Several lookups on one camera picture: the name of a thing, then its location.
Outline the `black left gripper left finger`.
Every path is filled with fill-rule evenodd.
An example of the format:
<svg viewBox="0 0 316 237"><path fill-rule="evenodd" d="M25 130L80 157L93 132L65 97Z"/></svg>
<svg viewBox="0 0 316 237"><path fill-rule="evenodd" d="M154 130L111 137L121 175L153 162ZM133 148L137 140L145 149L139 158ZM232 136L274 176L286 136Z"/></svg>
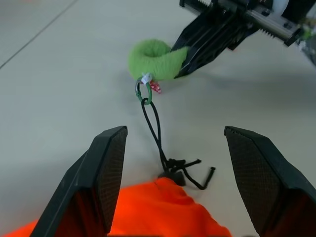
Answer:
<svg viewBox="0 0 316 237"><path fill-rule="evenodd" d="M33 237L105 237L117 205L128 130L97 135L66 171L39 218Z"/></svg>

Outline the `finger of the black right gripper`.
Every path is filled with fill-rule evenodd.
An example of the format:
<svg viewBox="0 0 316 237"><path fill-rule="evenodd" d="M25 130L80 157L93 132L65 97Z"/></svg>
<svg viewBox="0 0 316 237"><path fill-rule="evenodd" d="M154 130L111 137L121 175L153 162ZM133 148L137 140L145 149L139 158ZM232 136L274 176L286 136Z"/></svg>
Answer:
<svg viewBox="0 0 316 237"><path fill-rule="evenodd" d="M200 41L214 40L223 31L231 17L232 13L228 11L205 11L201 13L182 31L171 51L197 46Z"/></svg>
<svg viewBox="0 0 316 237"><path fill-rule="evenodd" d="M248 36L258 31L252 23L241 16L232 14L227 25L218 37L207 42L198 42L197 46L187 47L188 52L176 78L189 75L197 69L214 61L226 48L234 50Z"/></svg>

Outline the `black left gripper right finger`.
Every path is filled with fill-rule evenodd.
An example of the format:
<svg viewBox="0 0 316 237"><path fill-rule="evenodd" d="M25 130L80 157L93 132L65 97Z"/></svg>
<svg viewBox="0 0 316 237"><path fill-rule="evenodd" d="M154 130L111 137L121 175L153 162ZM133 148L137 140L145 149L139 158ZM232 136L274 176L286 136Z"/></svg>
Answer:
<svg viewBox="0 0 316 237"><path fill-rule="evenodd" d="M227 126L235 181L261 237L314 237L316 189L273 142L253 131Z"/></svg>

